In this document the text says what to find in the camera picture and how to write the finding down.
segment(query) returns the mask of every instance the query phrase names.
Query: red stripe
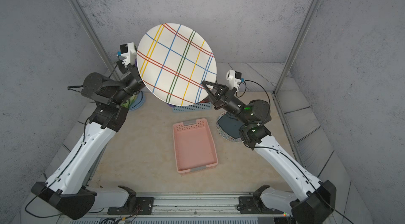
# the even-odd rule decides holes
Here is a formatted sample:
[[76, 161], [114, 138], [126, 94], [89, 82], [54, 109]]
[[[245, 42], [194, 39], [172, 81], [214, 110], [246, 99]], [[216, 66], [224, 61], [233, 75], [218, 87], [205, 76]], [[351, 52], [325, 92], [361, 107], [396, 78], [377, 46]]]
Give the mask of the red stripe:
[[170, 27], [168, 24], [163, 24], [163, 26], [164, 26], [167, 30], [169, 30], [170, 32], [172, 32], [173, 34], [175, 34], [177, 37], [179, 37], [180, 39], [183, 39], [183, 40], [184, 40], [185, 42], [187, 42], [187, 43], [191, 43], [191, 45], [193, 45], [193, 47], [195, 47], [196, 49], [198, 49], [198, 50], [201, 49], [201, 51], [202, 51], [203, 53], [205, 53], [205, 54], [207, 54], [207, 55], [209, 55], [209, 56], [211, 56], [211, 57], [214, 57], [214, 55], [211, 55], [212, 52], [210, 52], [210, 51], [208, 51], [208, 50], [205, 50], [205, 49], [203, 49], [202, 47], [199, 47], [197, 44], [195, 44], [194, 42], [190, 41], [189, 39], [187, 39], [186, 37], [184, 37], [184, 36], [181, 35], [180, 33], [177, 33], [176, 31], [173, 31], [174, 29], [173, 29], [172, 27]]
[[156, 86], [154, 86], [154, 85], [151, 85], [150, 83], [148, 83], [148, 82], [145, 81], [145, 80], [142, 80], [142, 81], [145, 82], [145, 83], [147, 83], [148, 85], [150, 85], [150, 86], [152, 86], [152, 87], [155, 87], [155, 88], [158, 89], [158, 90], [161, 90], [161, 91], [163, 91], [163, 92], [169, 94], [169, 95], [172, 95], [172, 96], [174, 96], [174, 97], [176, 97], [176, 98], [179, 98], [179, 99], [181, 99], [181, 100], [187, 101], [187, 102], [189, 102], [189, 103], [191, 103], [191, 104], [195, 104], [195, 103], [193, 103], [193, 102], [190, 102], [189, 100], [182, 99], [182, 98], [180, 98], [180, 97], [178, 97], [178, 96], [176, 96], [176, 95], [170, 94], [170, 93], [167, 92], [167, 91], [164, 91], [164, 90], [162, 90], [162, 89], [159, 89], [158, 87], [156, 87]]
[[171, 74], [173, 74], [173, 75], [177, 75], [177, 76], [180, 77], [181, 79], [183, 79], [183, 80], [185, 80], [185, 81], [187, 81], [187, 82], [190, 82], [190, 84], [193, 84], [193, 85], [195, 85], [195, 86], [197, 86], [197, 87], [200, 87], [201, 89], [204, 89], [204, 88], [202, 87], [202, 85], [200, 85], [200, 84], [197, 83], [196, 81], [191, 80], [191, 79], [189, 79], [188, 77], [186, 77], [186, 76], [184, 76], [184, 75], [181, 75], [180, 73], [178, 73], [178, 72], [176, 72], [176, 71], [174, 71], [174, 70], [172, 70], [172, 69], [170, 69], [170, 68], [168, 68], [168, 67], [162, 65], [161, 63], [155, 61], [154, 59], [151, 59], [151, 58], [149, 58], [149, 57], [146, 57], [146, 56], [145, 56], [144, 54], [142, 54], [139, 50], [138, 50], [138, 53], [139, 53], [139, 56], [140, 56], [141, 58], [143, 58], [144, 60], [149, 61], [150, 63], [152, 63], [152, 64], [154, 64], [154, 65], [156, 65], [156, 66], [158, 66], [158, 67], [160, 67], [160, 68], [162, 68], [162, 69], [164, 69], [164, 70], [166, 70], [167, 72], [169, 72], [169, 73], [171, 73]]

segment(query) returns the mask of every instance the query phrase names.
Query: black cable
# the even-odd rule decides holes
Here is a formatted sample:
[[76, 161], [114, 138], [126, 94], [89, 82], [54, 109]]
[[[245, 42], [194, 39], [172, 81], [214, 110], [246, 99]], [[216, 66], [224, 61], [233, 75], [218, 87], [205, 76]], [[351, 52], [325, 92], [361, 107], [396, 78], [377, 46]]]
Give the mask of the black cable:
[[86, 137], [86, 124], [87, 124], [87, 121], [90, 119], [90, 117], [88, 117], [87, 119], [86, 119], [86, 121], [84, 121], [84, 130], [83, 130], [83, 140], [82, 140], [82, 142], [84, 142], [84, 138]]
[[108, 78], [110, 78], [113, 75], [113, 73], [114, 73], [115, 69], [117, 68], [117, 66], [118, 66], [118, 63], [115, 64], [115, 67], [114, 67], [113, 71], [111, 71], [111, 74], [108, 76]]
[[76, 88], [81, 88], [81, 87], [83, 87], [83, 85], [72, 85], [72, 86], [68, 86], [68, 90], [73, 90], [72, 88], [76, 89]]
[[275, 150], [278, 154], [281, 154], [283, 156], [285, 156], [290, 162], [292, 162], [292, 164], [294, 164], [294, 166], [296, 166], [296, 168], [302, 173], [302, 175], [306, 178], [306, 180], [308, 181], [308, 183], [312, 186], [312, 188], [315, 190], [315, 193], [317, 193], [319, 195], [319, 197], [321, 198], [321, 200], [328, 206], [330, 207], [333, 211], [337, 212], [338, 214], [340, 214], [343, 218], [347, 219], [350, 223], [354, 224], [351, 220], [349, 220], [346, 216], [344, 216], [343, 214], [341, 214], [339, 211], [337, 211], [335, 208], [331, 207], [331, 205], [321, 196], [320, 193], [318, 193], [315, 189], [315, 186], [313, 186], [313, 184], [310, 182], [310, 180], [306, 177], [305, 173], [303, 173], [301, 171], [301, 169], [295, 164], [295, 162], [293, 162], [288, 156], [286, 156], [283, 152], [281, 152], [280, 150], [276, 150], [274, 148], [270, 148], [270, 147], [254, 147], [254, 148], [268, 148], [271, 150]]
[[98, 211], [98, 212], [89, 212], [89, 213], [100, 213], [101, 211], [103, 211], [104, 210], [104, 208], [103, 209], [101, 209], [100, 211]]
[[236, 97], [242, 97], [243, 95], [245, 95], [245, 92], [246, 92], [246, 89], [247, 89], [246, 81], [243, 81], [242, 83], [245, 84], [245, 91], [244, 91], [244, 92], [242, 93], [242, 95], [240, 95], [240, 96], [238, 96], [238, 93], [236, 93]]
[[33, 213], [31, 213], [31, 212], [29, 212], [29, 211], [27, 210], [28, 205], [31, 204], [31, 202], [34, 201], [34, 199], [36, 199], [41, 193], [43, 193], [46, 189], [48, 189], [48, 188], [49, 188], [51, 185], [53, 185], [56, 181], [57, 181], [57, 180], [53, 181], [49, 186], [47, 186], [46, 188], [42, 189], [42, 191], [40, 191], [40, 192], [38, 193], [38, 195], [36, 195], [35, 197], [33, 197], [33, 199], [31, 199], [31, 200], [28, 202], [28, 204], [25, 206], [25, 209], [24, 209], [28, 214], [30, 214], [30, 215], [32, 215], [32, 216], [34, 216], [34, 217], [37, 217], [37, 218], [42, 218], [42, 219], [62, 215], [61, 213], [59, 213], [59, 214], [55, 214], [55, 215], [51, 215], [51, 216], [38, 216], [38, 215], [35, 215], [35, 214], [33, 214]]
[[263, 123], [262, 123], [262, 125], [263, 125], [263, 124], [265, 123], [265, 121], [267, 120], [267, 117], [268, 117], [269, 114], [270, 114], [270, 97], [269, 97], [269, 95], [267, 94], [266, 89], [263, 88], [263, 86], [261, 86], [260, 84], [256, 83], [255, 81], [245, 80], [245, 82], [252, 82], [252, 83], [255, 83], [255, 84], [259, 85], [259, 86], [265, 91], [265, 93], [266, 93], [266, 95], [267, 95], [267, 98], [269, 99], [269, 110], [267, 111], [266, 118], [263, 120]]
[[[84, 123], [83, 142], [84, 142], [84, 138], [85, 138], [85, 136], [86, 136], [86, 123], [87, 123], [87, 121], [88, 121], [89, 119], [90, 119], [90, 117], [88, 117], [88, 118], [86, 119], [85, 123]], [[56, 181], [58, 181], [59, 177], [62, 176], [63, 172], [66, 171], [66, 169], [69, 167], [69, 165], [73, 162], [74, 158], [77, 156], [77, 154], [79, 153], [79, 151], [80, 151], [80, 149], [81, 149], [82, 146], [83, 146], [83, 145], [80, 145], [80, 146], [79, 146], [79, 148], [78, 148], [77, 152], [74, 154], [73, 158], [69, 161], [68, 165], [66, 165], [66, 167], [62, 170], [62, 172], [55, 178], [55, 180], [54, 180], [49, 186], [47, 186], [46, 188], [42, 189], [42, 191], [40, 191], [40, 192], [38, 193], [38, 195], [36, 195], [31, 201], [28, 202], [28, 204], [27, 204], [27, 205], [25, 206], [25, 208], [24, 208], [24, 210], [25, 210], [26, 213], [28, 213], [28, 214], [30, 214], [30, 215], [32, 215], [32, 216], [34, 216], [34, 217], [37, 217], [37, 218], [50, 218], [50, 217], [55, 217], [55, 216], [60, 216], [60, 215], [62, 215], [62, 213], [59, 213], [59, 214], [51, 215], [51, 216], [38, 216], [38, 215], [35, 215], [35, 214], [29, 212], [29, 211], [27, 210], [27, 207], [28, 207], [28, 206], [31, 204], [31, 202], [34, 201], [34, 199], [36, 199], [42, 192], [44, 192], [46, 189], [48, 189], [49, 187], [51, 187]]]
[[[73, 89], [68, 89], [68, 90], [73, 90]], [[73, 90], [73, 91], [81, 93], [81, 91], [79, 91], [79, 90]]]
[[107, 224], [107, 221], [115, 221], [115, 218], [104, 219], [104, 220], [100, 221], [100, 224]]
[[135, 214], [133, 214], [133, 215], [130, 215], [130, 216], [128, 216], [128, 217], [122, 217], [122, 218], [119, 218], [118, 220], [116, 220], [113, 224], [118, 224], [118, 222], [120, 222], [122, 219], [128, 219], [128, 218], [131, 218], [132, 216], [135, 216], [135, 218], [138, 216], [138, 213], [139, 213], [139, 210], [140, 210], [140, 205], [137, 205], [136, 206], [136, 213]]
[[143, 91], [140, 91], [140, 95], [141, 95], [141, 96], [140, 96], [139, 102], [136, 103], [136, 105], [134, 105], [134, 106], [132, 106], [132, 107], [129, 107], [129, 105], [128, 105], [128, 108], [129, 108], [129, 109], [132, 109], [132, 108], [136, 107], [137, 105], [139, 105], [140, 102], [142, 102], [142, 99], [143, 99]]

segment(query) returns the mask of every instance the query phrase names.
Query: white ceramic plate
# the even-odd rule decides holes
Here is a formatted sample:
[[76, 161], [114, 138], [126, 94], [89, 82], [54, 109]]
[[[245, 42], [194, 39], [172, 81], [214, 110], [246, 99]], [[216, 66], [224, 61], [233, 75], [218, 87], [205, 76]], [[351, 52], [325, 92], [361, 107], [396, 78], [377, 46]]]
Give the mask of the white ceramic plate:
[[136, 55], [140, 77], [159, 99], [193, 105], [207, 97], [203, 80], [215, 82], [217, 64], [207, 42], [180, 24], [161, 24], [140, 40]]

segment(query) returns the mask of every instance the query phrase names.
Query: pink plastic tray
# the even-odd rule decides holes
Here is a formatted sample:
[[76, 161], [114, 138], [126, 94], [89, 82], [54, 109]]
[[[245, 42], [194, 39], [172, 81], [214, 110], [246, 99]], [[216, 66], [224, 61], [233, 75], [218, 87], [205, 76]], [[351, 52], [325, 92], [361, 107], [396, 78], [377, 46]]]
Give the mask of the pink plastic tray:
[[206, 119], [174, 124], [173, 138], [177, 171], [181, 175], [217, 166], [217, 151]]

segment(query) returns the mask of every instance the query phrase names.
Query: beige tabletop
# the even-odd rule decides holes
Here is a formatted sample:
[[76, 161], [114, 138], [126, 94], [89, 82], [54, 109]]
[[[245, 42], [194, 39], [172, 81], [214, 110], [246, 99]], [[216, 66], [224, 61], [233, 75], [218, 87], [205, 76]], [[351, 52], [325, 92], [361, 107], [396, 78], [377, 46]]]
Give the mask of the beige tabletop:
[[[136, 192], [252, 192], [264, 184], [291, 191], [277, 171], [243, 143], [222, 138], [215, 123], [224, 111], [204, 110], [174, 113], [151, 93], [144, 105], [130, 111], [121, 130], [107, 145], [99, 166], [89, 182], [92, 187], [128, 186]], [[246, 92], [245, 103], [267, 100], [264, 92]], [[214, 138], [218, 166], [180, 175], [176, 170], [173, 124], [206, 118]], [[266, 127], [292, 155], [280, 118], [271, 100], [271, 118]]]

